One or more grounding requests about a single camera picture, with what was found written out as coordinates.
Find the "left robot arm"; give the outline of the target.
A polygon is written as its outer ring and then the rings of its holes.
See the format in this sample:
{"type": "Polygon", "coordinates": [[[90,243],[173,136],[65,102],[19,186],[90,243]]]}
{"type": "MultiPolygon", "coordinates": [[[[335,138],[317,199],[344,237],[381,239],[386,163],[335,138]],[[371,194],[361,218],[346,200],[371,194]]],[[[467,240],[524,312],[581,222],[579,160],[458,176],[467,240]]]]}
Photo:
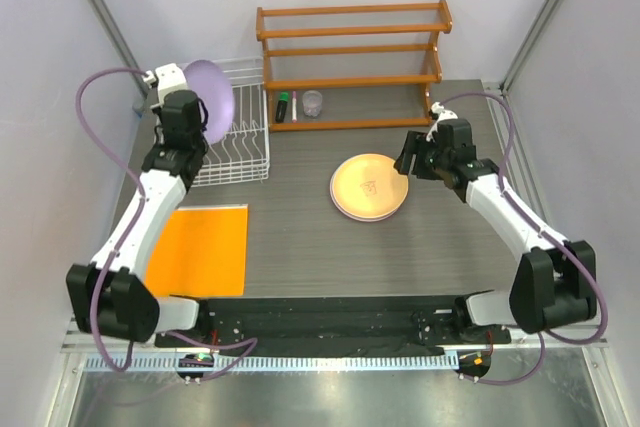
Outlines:
{"type": "Polygon", "coordinates": [[[159,109],[161,141],[146,155],[136,194],[105,245],[66,276],[78,329],[125,341],[146,342],[178,330],[190,345],[205,344],[212,320],[189,297],[154,295],[144,279],[151,254],[172,213],[191,188],[207,150],[206,115],[191,90],[168,94],[159,109]]]}

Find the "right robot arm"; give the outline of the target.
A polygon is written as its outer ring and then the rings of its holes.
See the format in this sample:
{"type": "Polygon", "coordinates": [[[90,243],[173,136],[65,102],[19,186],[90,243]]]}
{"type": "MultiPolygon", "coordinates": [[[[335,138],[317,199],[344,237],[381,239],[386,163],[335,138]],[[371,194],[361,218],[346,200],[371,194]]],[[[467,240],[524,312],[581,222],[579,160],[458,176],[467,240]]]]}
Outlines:
{"type": "Polygon", "coordinates": [[[594,249],[550,228],[515,194],[495,162],[478,158],[467,120],[408,132],[394,168],[443,182],[488,222],[518,263],[510,290],[461,297],[462,310],[451,318],[457,338],[475,341],[488,325],[516,325],[533,334],[596,316],[594,249]]]}

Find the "purple plate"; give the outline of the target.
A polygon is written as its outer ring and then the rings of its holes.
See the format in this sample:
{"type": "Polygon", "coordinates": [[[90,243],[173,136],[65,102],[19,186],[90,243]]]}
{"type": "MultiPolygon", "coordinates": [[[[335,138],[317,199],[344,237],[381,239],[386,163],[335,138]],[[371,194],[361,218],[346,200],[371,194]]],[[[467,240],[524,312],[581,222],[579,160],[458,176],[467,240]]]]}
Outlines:
{"type": "Polygon", "coordinates": [[[204,102],[208,112],[205,139],[210,145],[229,132],[235,117],[234,93],[223,70],[209,60],[196,60],[184,68],[187,84],[204,102]]]}

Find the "yellow plate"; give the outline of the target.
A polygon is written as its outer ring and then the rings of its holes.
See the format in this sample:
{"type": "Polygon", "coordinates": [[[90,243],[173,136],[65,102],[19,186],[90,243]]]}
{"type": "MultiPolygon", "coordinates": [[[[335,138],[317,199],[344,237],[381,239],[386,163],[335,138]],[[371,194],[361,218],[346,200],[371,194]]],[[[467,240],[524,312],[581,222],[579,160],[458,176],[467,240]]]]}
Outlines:
{"type": "Polygon", "coordinates": [[[409,181],[394,169],[395,160],[381,154],[359,154],[333,173],[330,195],[345,215],[376,221],[395,213],[409,192],[409,181]]]}

